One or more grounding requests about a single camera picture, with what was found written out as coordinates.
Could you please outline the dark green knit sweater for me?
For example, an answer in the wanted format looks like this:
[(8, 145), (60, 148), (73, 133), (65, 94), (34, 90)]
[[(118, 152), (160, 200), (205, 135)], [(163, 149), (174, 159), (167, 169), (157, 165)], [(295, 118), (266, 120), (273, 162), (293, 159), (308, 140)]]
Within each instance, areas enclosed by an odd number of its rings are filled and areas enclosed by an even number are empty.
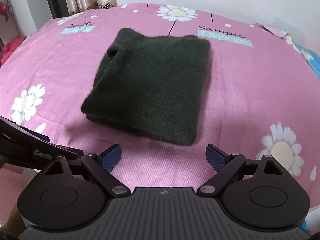
[(148, 37), (120, 29), (81, 110), (102, 125), (190, 146), (209, 59), (210, 42), (195, 35)]

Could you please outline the pink floral bed sheet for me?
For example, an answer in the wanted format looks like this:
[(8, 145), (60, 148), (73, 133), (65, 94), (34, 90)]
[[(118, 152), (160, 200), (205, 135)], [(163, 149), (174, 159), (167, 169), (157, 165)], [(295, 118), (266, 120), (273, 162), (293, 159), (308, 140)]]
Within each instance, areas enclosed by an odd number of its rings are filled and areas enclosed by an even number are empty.
[[(178, 146), (86, 119), (81, 105), (118, 31), (146, 36), (214, 33), (197, 141)], [(1, 67), (1, 115), (51, 142), (100, 153), (122, 149), (112, 174), (137, 186), (199, 187), (214, 174), (213, 144), (249, 159), (274, 155), (319, 206), (319, 79), (304, 56), (259, 24), (152, 3), (48, 21)]]

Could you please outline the red cloth pile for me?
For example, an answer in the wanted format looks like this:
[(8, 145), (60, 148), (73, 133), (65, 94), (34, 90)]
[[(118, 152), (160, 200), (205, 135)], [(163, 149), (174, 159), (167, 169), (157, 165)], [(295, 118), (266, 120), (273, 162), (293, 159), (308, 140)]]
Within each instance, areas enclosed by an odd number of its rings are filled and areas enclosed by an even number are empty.
[(4, 45), (4, 47), (1, 49), (1, 66), (5, 64), (8, 58), (24, 42), (25, 39), (26, 37), (21, 35)]

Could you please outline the colourful cartoon pillow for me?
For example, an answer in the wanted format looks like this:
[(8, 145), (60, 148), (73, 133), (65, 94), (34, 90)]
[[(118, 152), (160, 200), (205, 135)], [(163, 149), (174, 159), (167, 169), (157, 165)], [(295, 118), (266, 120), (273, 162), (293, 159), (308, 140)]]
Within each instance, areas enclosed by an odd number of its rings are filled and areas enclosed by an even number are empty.
[(291, 34), (279, 30), (274, 27), (268, 27), (262, 24), (257, 24), (260, 28), (264, 29), (264, 31), (270, 32), (273, 35), (279, 37), (280, 39), (284, 40), (289, 46), (291, 46), (296, 52), (298, 52), (309, 64), (313, 72), (317, 75), (318, 79), (320, 78), (320, 67), (319, 67), (319, 56), (312, 50), (304, 48), (296, 44), (293, 41), (293, 37)]

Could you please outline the red hanging ornament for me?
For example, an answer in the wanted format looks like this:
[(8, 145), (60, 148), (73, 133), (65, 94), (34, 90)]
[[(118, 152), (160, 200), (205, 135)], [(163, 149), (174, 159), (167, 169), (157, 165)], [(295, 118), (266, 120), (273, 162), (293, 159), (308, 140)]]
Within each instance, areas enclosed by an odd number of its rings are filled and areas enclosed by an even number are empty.
[(11, 5), (8, 0), (1, 0), (0, 2), (0, 14), (4, 16), (5, 21), (8, 22), (10, 16), (11, 16)]

